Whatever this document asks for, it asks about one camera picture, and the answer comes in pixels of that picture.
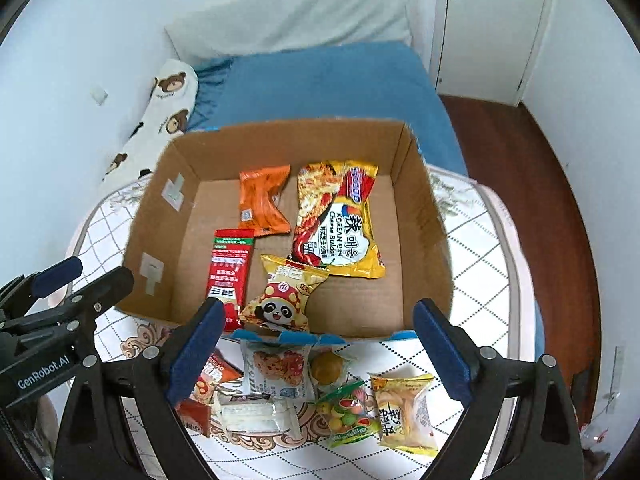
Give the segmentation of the orange crispy corn snack bag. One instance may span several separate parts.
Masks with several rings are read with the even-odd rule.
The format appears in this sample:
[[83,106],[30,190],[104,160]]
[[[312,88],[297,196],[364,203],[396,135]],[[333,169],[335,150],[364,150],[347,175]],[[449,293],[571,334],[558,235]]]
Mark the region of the orange crispy corn snack bag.
[[227,382],[237,382],[243,374],[230,364],[219,351],[212,353],[195,382],[190,399],[201,404],[211,404],[215,390]]

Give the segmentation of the small brown red packet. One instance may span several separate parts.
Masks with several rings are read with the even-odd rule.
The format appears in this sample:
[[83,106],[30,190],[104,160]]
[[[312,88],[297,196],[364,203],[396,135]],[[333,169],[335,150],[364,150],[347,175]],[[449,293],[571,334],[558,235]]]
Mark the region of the small brown red packet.
[[210,419],[212,418],[210,405],[186,399],[176,406],[176,413],[186,428],[204,437],[210,436]]

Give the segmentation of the yellow bread packet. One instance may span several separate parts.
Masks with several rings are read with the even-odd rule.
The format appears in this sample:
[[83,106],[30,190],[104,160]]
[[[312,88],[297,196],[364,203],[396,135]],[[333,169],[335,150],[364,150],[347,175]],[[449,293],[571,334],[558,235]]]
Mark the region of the yellow bread packet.
[[438,453],[426,402],[428,387],[433,380],[432,374],[370,376],[383,446],[431,457]]

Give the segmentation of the clear white wafer packet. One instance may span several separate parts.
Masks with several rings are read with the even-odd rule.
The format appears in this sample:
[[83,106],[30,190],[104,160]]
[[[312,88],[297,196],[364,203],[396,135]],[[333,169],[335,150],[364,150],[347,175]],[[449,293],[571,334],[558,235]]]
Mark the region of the clear white wafer packet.
[[213,411],[225,434],[286,434],[302,437],[296,408],[288,399],[269,394],[220,396],[214,393]]

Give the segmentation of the colourful candy packet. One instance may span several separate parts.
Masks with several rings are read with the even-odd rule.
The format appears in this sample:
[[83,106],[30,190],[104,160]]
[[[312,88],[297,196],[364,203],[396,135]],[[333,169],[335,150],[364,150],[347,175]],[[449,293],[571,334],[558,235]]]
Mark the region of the colourful candy packet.
[[380,422],[366,407],[362,380],[349,382],[322,396],[316,403],[316,412],[330,430],[331,448],[366,440],[381,431]]

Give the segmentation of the red stick snack packet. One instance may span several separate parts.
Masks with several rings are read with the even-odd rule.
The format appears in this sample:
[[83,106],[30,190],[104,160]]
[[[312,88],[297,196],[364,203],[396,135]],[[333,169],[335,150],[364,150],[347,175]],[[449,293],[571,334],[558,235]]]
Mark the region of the red stick snack packet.
[[245,306],[246,286],[254,248],[252,229],[215,231],[208,270],[208,298],[224,305],[224,331],[242,327],[240,313]]

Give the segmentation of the braised egg packet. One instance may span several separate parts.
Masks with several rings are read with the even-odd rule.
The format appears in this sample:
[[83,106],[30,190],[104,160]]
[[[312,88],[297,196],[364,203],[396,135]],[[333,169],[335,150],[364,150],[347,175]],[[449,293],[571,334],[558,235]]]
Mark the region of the braised egg packet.
[[344,358],[334,351],[315,353],[309,362],[310,377],[321,391],[329,391],[345,385],[354,360]]

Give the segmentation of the white cookie snack packet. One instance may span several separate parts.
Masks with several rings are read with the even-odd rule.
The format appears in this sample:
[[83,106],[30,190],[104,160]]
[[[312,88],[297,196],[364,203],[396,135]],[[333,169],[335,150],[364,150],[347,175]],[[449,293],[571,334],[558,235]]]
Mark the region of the white cookie snack packet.
[[316,389],[309,371],[308,346],[241,342],[243,392],[277,399],[314,402]]

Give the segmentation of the yellow panda snack packet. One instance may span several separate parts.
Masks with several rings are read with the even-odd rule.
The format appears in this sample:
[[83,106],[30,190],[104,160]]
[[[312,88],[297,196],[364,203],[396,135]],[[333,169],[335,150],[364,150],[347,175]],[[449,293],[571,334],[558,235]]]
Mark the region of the yellow panda snack packet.
[[306,305],[330,276],[315,266],[273,255],[261,255],[267,283],[262,293],[240,312],[240,321],[267,330],[308,332]]

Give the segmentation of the orange snack packet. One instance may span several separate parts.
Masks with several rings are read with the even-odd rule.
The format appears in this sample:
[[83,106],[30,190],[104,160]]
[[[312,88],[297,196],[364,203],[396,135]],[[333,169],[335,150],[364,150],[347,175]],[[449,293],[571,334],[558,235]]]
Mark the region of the orange snack packet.
[[288,234],[290,222],[278,208],[280,194],[290,175],[288,165],[241,171],[239,228],[254,237]]

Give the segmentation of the bear print pillow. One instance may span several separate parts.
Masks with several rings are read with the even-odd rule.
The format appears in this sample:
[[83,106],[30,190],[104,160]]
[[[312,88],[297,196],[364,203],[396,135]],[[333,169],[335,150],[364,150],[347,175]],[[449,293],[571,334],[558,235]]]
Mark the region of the bear print pillow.
[[100,185],[103,195],[154,171],[166,146],[186,133],[197,93],[198,76],[193,67],[170,58],[154,78],[149,103],[134,133],[104,174]]

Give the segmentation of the yellow Korean noodle packet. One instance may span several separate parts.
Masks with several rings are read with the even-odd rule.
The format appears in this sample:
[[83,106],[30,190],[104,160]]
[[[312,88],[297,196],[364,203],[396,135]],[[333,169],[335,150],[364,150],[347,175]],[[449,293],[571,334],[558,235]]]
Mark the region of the yellow Korean noodle packet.
[[369,203],[377,175],[378,166],[359,160],[313,162],[299,170],[293,260],[344,278],[385,275]]

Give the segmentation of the blue bed sheet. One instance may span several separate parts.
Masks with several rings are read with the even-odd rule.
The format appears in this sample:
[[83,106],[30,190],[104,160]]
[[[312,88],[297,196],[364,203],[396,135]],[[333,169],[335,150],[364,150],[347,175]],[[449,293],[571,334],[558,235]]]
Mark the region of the blue bed sheet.
[[238,213],[243,170],[350,158],[378,166],[372,223],[386,273],[330,278],[311,298],[314,332],[388,336],[411,326],[424,297],[450,315],[451,256],[430,172],[472,179],[413,50],[389,42],[221,58],[198,79],[186,159],[203,183],[229,190],[209,217]]

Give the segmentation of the grey padded headboard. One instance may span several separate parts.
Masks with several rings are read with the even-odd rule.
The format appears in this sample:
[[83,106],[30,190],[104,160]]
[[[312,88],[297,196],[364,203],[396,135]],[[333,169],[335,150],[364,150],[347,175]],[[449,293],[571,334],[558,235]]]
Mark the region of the grey padded headboard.
[[181,61],[344,46],[412,44],[413,0],[229,0],[165,27]]

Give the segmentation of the white door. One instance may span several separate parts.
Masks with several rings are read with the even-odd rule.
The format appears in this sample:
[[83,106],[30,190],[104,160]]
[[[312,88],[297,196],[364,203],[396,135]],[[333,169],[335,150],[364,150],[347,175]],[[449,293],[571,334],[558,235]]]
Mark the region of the white door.
[[552,0],[436,0],[430,74],[442,96],[517,106]]

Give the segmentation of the white wall socket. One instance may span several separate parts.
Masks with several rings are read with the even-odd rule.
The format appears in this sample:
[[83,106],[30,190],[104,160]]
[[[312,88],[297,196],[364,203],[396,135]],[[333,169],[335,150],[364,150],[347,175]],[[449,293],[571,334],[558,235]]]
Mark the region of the white wall socket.
[[102,87],[94,87],[90,91],[93,101],[102,106],[108,98],[108,93]]

